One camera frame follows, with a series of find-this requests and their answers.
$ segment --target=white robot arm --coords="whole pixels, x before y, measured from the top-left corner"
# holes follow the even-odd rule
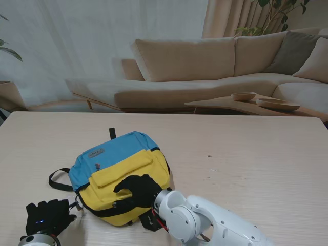
[[[154,210],[166,222],[169,233],[187,246],[274,246],[256,226],[204,198],[179,191],[161,191]],[[213,225],[211,241],[197,237]]]

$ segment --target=wooden bowl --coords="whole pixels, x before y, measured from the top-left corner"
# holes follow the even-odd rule
[[[255,92],[241,92],[231,94],[231,98],[233,101],[249,101],[252,100],[255,96]]]
[[[278,99],[266,99],[266,98],[259,98],[256,100],[256,104],[269,109],[278,109],[284,111],[294,111],[301,107],[300,104],[295,104],[290,101],[278,100]]]

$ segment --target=backpack strap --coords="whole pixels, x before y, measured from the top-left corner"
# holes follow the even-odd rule
[[[162,226],[158,223],[156,217],[153,215],[152,210],[148,210],[144,214],[139,216],[142,226],[152,232],[156,232],[161,229]]]
[[[63,184],[63,183],[57,183],[57,182],[52,180],[53,175],[58,171],[63,171],[63,172],[68,173],[70,171],[70,169],[69,168],[61,168],[61,169],[58,169],[57,171],[54,171],[52,174],[50,174],[50,176],[49,176],[49,185],[52,188],[56,189],[56,190],[73,191],[72,186],[69,186],[68,184]]]
[[[111,140],[116,138],[115,128],[112,127],[109,129],[109,135],[111,136]]]

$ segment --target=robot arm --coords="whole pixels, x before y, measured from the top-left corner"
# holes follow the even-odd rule
[[[163,190],[156,197],[154,208],[166,222],[168,232],[187,246],[273,246],[256,226],[198,196],[186,199],[179,191]],[[211,225],[211,241],[198,239]]]
[[[132,189],[130,200],[137,207],[152,206],[166,222],[171,236],[184,245],[274,246],[256,226],[229,210],[198,196],[186,199],[179,191],[162,190],[148,175],[129,176],[114,191],[121,189]],[[75,205],[69,205],[67,200],[41,202],[38,207],[28,205],[28,236],[18,246],[60,246],[56,237],[76,218],[69,214],[69,208]],[[210,241],[197,238],[210,226],[213,226]]]

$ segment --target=wooden table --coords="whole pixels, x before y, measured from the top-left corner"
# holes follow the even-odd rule
[[[49,187],[54,170],[131,131],[147,133],[175,188],[230,209],[280,246],[327,245],[328,130],[313,117],[15,112],[0,126],[0,245],[18,245],[30,202],[73,197]],[[86,212],[63,246],[179,245],[140,223],[116,228]]]
[[[305,107],[300,107],[298,110],[292,112],[262,108],[256,104],[256,99],[258,98],[272,97],[256,95],[250,101],[233,101],[230,96],[225,96],[210,100],[187,102],[185,105],[195,107],[194,114],[197,114],[201,108],[218,108],[235,110],[249,115],[317,117],[321,119],[324,124],[328,123],[328,114]]]

